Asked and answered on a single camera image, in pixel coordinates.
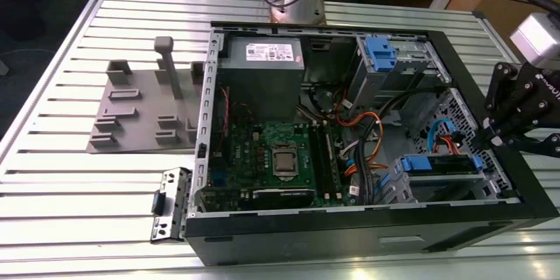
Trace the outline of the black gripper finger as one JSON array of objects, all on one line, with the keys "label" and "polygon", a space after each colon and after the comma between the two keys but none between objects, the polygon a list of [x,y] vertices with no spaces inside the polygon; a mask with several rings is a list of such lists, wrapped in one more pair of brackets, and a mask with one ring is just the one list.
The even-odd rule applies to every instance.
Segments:
[{"label": "black gripper finger", "polygon": [[502,133],[502,124],[511,114],[510,97],[515,91],[519,64],[499,62],[495,65],[484,103],[483,125],[478,130],[478,147],[490,148],[492,139]]},{"label": "black gripper finger", "polygon": [[538,140],[524,134],[492,138],[494,146],[508,146],[518,151],[559,157],[559,133],[552,133],[544,140]]}]

